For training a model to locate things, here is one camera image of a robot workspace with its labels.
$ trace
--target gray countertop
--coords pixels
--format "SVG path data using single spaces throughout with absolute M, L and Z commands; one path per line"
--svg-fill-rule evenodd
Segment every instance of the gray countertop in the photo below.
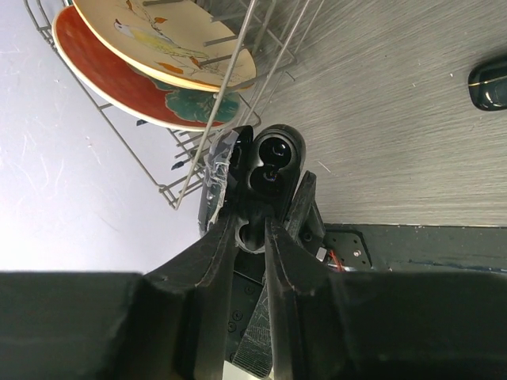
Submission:
M 264 123 L 303 133 L 326 222 L 504 226 L 507 112 L 467 90 L 503 51 L 500 0 L 328 0 Z

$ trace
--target plate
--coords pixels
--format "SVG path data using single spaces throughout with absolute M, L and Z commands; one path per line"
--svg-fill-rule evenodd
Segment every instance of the plate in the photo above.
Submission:
M 70 69 L 112 105 L 167 128 L 202 131 L 206 127 L 215 103 L 213 93 L 168 85 L 129 66 L 93 35 L 75 7 L 63 8 L 56 16 L 53 37 Z M 238 109 L 238 94 L 227 94 L 212 128 L 227 127 Z
M 93 34 L 124 61 L 171 85 L 219 91 L 230 60 L 204 61 L 232 54 L 236 40 L 212 46 L 204 42 L 233 36 L 222 22 L 190 0 L 143 6 L 144 0 L 74 0 Z M 243 49 L 228 86 L 254 78 L 251 54 Z

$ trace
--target bird painting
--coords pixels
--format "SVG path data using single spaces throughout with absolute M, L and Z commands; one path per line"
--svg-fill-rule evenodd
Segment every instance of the bird painting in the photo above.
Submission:
M 173 57 L 189 58 L 194 64 L 198 63 L 197 58 L 209 58 L 207 54 L 201 51 L 185 49 L 172 41 L 169 37 L 163 36 L 155 31 L 147 31 L 142 28 L 125 25 L 118 20 L 115 20 L 114 27 L 125 36 L 133 38 L 144 46 Z

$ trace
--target dish rack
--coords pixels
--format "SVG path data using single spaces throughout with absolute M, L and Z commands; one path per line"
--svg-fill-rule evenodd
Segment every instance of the dish rack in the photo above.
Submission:
M 51 22 L 48 18 L 46 11 L 41 3 L 41 0 L 23 0 L 25 3 L 25 7 L 31 17 L 33 24 L 35 25 L 36 30 L 41 34 L 44 40 L 49 44 L 51 49 L 57 54 L 60 58 L 58 52 L 56 51 L 55 42 L 53 40 L 53 36 L 51 34 Z M 150 0 L 145 1 L 143 4 L 145 6 L 149 6 L 150 4 L 166 4 L 171 2 L 179 2 L 182 0 Z M 131 154 L 131 156 L 135 159 L 139 167 L 144 171 L 153 185 L 158 189 L 158 192 L 167 200 L 167 203 L 174 209 L 177 210 L 182 200 L 188 196 L 189 194 L 195 192 L 199 188 L 202 187 L 204 182 L 204 160 L 207 156 L 209 147 L 212 143 L 212 137 L 219 132 L 211 131 L 211 126 L 215 121 L 215 116 L 220 106 L 220 103 L 226 93 L 236 91 L 238 89 L 243 89 L 247 86 L 253 86 L 251 89 L 250 99 L 245 99 L 242 93 L 238 93 L 241 102 L 244 107 L 242 108 L 242 114 L 236 119 L 236 124 L 233 127 L 238 125 L 243 125 L 246 123 L 250 123 L 254 128 L 261 125 L 261 115 L 264 112 L 265 106 L 269 104 L 273 94 L 276 91 L 276 88 L 280 85 L 282 78 L 287 75 L 292 81 L 295 79 L 288 73 L 288 70 L 291 67 L 294 67 L 298 63 L 298 59 L 296 58 L 296 54 L 301 48 L 301 45 L 306 38 L 308 32 L 311 29 L 312 24 L 314 23 L 315 18 L 318 15 L 318 12 L 322 8 L 322 5 L 325 0 L 292 0 L 292 9 L 289 10 L 289 16 L 287 22 L 283 26 L 283 30 L 279 36 L 277 36 L 270 28 L 269 22 L 272 18 L 272 15 L 275 11 L 275 7 L 279 0 L 250 0 L 250 2 L 246 2 L 244 0 L 231 0 L 232 2 L 237 2 L 238 6 L 241 6 L 241 11 L 230 13 L 230 14 L 221 14 L 218 16 L 212 16 L 210 22 L 217 21 L 227 21 L 227 20 L 235 20 L 242 18 L 242 26 L 237 35 L 229 37 L 227 39 L 221 40 L 213 40 L 208 41 L 206 44 L 220 44 L 222 42 L 226 42 L 226 40 L 236 40 L 236 46 L 231 55 L 226 55 L 224 57 L 219 57 L 217 59 L 213 59 L 213 62 L 218 62 L 220 60 L 229 59 L 229 66 L 225 73 L 225 77 L 223 79 L 223 83 L 220 87 L 220 91 L 214 94 L 215 105 L 213 106 L 211 115 L 206 124 L 206 128 L 203 132 L 195 133 L 195 132 L 187 132 L 187 131 L 174 131 L 171 129 L 167 129 L 168 133 L 175 140 L 176 146 L 179 149 L 179 152 L 175 155 L 175 162 L 172 165 L 171 169 L 179 169 L 181 167 L 188 166 L 189 171 L 186 175 L 179 178 L 178 180 L 172 182 L 171 184 L 160 184 L 158 183 L 154 176 L 150 173 L 150 170 L 143 164 L 143 162 L 139 159 L 139 157 L 135 154 L 135 151 L 130 147 L 127 141 L 122 137 L 121 133 L 118 132 L 118 129 L 114 125 L 114 123 L 109 119 L 105 110 L 113 105 L 110 103 L 99 104 L 95 99 L 93 99 L 89 90 L 78 80 L 76 75 L 72 72 L 71 69 L 67 67 L 70 71 L 76 82 L 81 86 L 82 90 L 86 94 L 86 96 L 93 103 L 97 111 L 102 115 L 105 122 L 111 127 L 116 137 L 123 143 L 127 151 Z M 255 9 L 258 3 L 260 2 L 270 2 L 267 10 L 264 12 L 262 17 L 259 17 L 255 14 Z M 62 0 L 63 6 L 67 5 L 66 0 Z M 212 8 L 213 0 L 196 0 L 195 1 L 199 6 L 205 8 L 209 11 Z M 300 34 L 299 40 L 297 43 L 294 41 L 295 33 L 298 27 L 301 24 L 301 21 L 304 19 L 305 15 L 308 13 L 309 6 L 312 2 L 319 2 L 315 11 L 311 15 L 311 19 L 308 21 L 307 26 L 304 31 Z M 249 27 L 252 22 L 257 22 L 260 27 L 256 31 L 254 36 L 250 35 Z M 275 51 L 271 54 L 271 57 L 268 57 L 268 61 L 270 64 L 265 71 L 265 73 L 258 75 L 257 77 L 235 85 L 233 87 L 227 87 L 227 83 L 232 75 L 234 65 L 239 56 L 239 52 L 245 48 L 245 38 L 249 33 L 249 37 L 253 37 L 253 44 L 248 45 L 247 47 L 250 49 L 252 56 L 256 58 L 256 54 L 261 51 L 261 42 L 265 37 L 269 37 L 273 40 L 276 45 Z M 288 58 L 288 62 L 281 64 L 282 59 Z M 278 77 L 274 84 L 269 88 L 269 84 L 272 82 L 274 77 Z M 261 100 L 264 101 L 264 105 L 260 107 Z M 144 120 L 138 120 L 137 125 L 141 125 L 146 123 Z

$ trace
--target white wall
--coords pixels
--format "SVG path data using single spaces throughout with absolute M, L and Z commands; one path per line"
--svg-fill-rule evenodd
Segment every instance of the white wall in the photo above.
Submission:
M 51 18 L 59 0 L 46 3 Z M 150 271 L 198 238 L 200 192 L 173 211 L 34 29 L 0 13 L 0 270 Z M 169 134 L 108 110 L 160 181 Z

